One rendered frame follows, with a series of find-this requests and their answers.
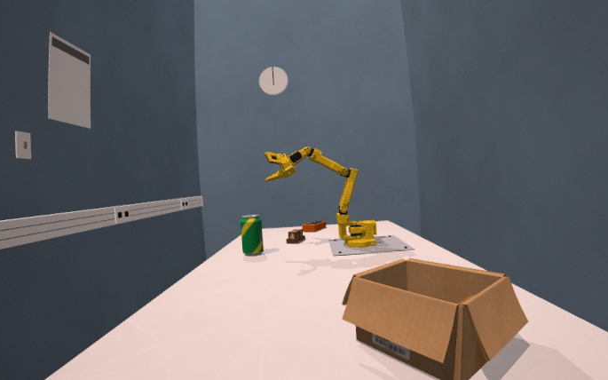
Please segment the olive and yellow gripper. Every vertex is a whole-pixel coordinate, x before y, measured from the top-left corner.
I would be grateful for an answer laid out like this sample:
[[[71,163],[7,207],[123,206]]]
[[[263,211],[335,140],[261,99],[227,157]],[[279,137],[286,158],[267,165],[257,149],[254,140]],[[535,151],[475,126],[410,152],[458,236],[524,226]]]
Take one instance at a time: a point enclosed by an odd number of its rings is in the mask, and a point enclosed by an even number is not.
[[[265,152],[265,156],[267,157],[270,163],[277,163],[281,166],[281,170],[271,175],[265,181],[272,181],[279,178],[287,178],[296,172],[295,166],[293,167],[292,162],[285,154],[282,155]]]

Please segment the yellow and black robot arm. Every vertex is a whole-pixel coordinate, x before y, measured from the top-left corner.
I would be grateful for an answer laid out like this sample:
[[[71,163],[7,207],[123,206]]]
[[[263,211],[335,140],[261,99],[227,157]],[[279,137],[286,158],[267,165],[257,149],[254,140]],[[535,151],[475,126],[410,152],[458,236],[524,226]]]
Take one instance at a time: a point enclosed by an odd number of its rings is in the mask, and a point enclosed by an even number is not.
[[[310,156],[311,161],[315,161],[316,163],[320,163],[321,165],[325,165],[326,168],[332,169],[335,172],[343,177],[347,177],[345,187],[343,190],[343,195],[339,204],[339,213],[336,213],[337,223],[338,223],[338,232],[339,237],[348,244],[348,247],[369,247],[375,246],[374,239],[374,225],[373,221],[350,221],[350,216],[346,212],[349,207],[349,203],[351,200],[352,191],[354,188],[354,184],[356,181],[356,177],[358,175],[358,170],[355,169],[345,169],[345,167],[330,161],[328,158],[322,156],[322,152],[317,150],[316,148],[312,149],[310,147],[305,147],[300,151],[294,152],[294,154],[288,156],[288,159],[292,162],[293,165],[298,164],[303,160],[303,158]],[[324,166],[323,165],[323,166]],[[331,170],[330,169],[330,170]],[[340,174],[341,173],[341,174]],[[348,184],[347,184],[348,181]],[[343,204],[341,204],[343,201]],[[345,213],[346,212],[346,213]],[[338,215],[337,215],[338,214]],[[345,224],[347,223],[347,224]],[[349,233],[351,235],[347,235],[346,226],[349,226]],[[358,239],[358,240],[357,240]],[[353,240],[353,241],[350,241]],[[347,242],[348,241],[348,242]]]

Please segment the green drink can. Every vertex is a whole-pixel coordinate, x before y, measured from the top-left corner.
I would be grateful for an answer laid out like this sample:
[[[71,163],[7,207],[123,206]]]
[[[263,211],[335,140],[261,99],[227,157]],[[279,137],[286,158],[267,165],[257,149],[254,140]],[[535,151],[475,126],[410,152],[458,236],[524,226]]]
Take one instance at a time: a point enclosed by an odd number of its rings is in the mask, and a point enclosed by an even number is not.
[[[246,256],[258,256],[264,252],[262,220],[259,215],[242,216],[241,241],[242,252]]]

